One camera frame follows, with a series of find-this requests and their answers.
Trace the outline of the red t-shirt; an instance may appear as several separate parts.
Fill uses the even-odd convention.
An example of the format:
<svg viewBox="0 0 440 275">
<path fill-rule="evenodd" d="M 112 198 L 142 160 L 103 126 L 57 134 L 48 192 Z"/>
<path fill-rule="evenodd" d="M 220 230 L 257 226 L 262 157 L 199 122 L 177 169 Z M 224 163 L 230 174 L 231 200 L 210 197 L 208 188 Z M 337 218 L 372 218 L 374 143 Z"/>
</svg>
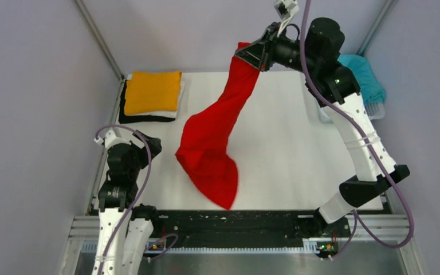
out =
<svg viewBox="0 0 440 275">
<path fill-rule="evenodd" d="M 175 153 L 197 190 L 225 210 L 232 208 L 239 184 L 237 164 L 227 153 L 229 137 L 259 74 L 258 69 L 233 56 L 222 94 L 188 118 Z"/>
</svg>

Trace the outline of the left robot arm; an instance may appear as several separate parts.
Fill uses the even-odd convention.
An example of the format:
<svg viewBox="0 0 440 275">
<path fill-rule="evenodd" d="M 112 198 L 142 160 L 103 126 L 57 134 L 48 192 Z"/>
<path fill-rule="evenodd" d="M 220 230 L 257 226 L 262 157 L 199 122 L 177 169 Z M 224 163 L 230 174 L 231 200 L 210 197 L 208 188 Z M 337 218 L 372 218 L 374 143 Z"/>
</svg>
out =
<svg viewBox="0 0 440 275">
<path fill-rule="evenodd" d="M 107 150 L 108 170 L 98 194 L 99 237 L 92 274 L 136 274 L 148 239 L 160 232 L 156 207 L 136 203 L 145 188 L 137 184 L 139 173 L 146 170 L 149 180 L 162 142 L 137 130 L 132 133 L 142 147 L 121 137 L 116 127 L 95 137 Z"/>
</svg>

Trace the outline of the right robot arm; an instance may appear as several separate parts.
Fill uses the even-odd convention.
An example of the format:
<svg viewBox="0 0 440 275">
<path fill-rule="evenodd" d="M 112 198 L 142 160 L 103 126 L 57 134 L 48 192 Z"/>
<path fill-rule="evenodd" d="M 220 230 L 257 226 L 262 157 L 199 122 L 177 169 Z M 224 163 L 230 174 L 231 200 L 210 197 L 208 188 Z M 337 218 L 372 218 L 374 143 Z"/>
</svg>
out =
<svg viewBox="0 0 440 275">
<path fill-rule="evenodd" d="M 409 168 L 385 150 L 367 115 L 359 84 L 338 58 L 345 36 L 339 24 L 316 18 L 306 36 L 293 40 L 280 23 L 269 25 L 262 37 L 240 47 L 235 56 L 265 72 L 280 64 L 304 74 L 306 86 L 338 130 L 355 166 L 355 174 L 313 214 L 313 229 L 328 236 L 347 214 L 396 186 Z"/>
</svg>

